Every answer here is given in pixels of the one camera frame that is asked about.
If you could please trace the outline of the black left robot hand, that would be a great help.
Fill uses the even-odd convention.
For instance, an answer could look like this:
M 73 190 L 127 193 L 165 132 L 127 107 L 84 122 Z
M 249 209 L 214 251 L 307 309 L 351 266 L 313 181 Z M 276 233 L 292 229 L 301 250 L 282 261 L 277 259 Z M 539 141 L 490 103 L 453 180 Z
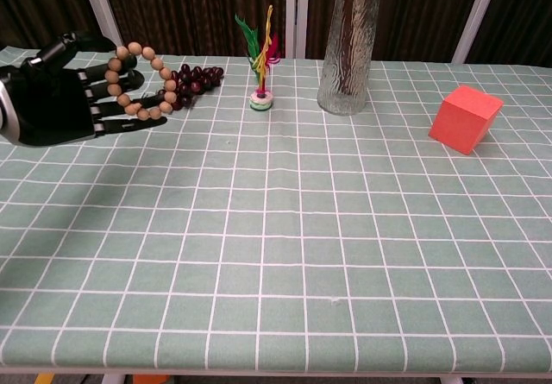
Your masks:
M 106 64 L 71 69 L 78 52 L 105 53 L 116 44 L 101 35 L 64 33 L 19 67 L 1 67 L 1 135 L 15 145 L 49 147 L 106 134 L 150 129 L 159 119 L 121 119 L 124 108 L 109 96 Z

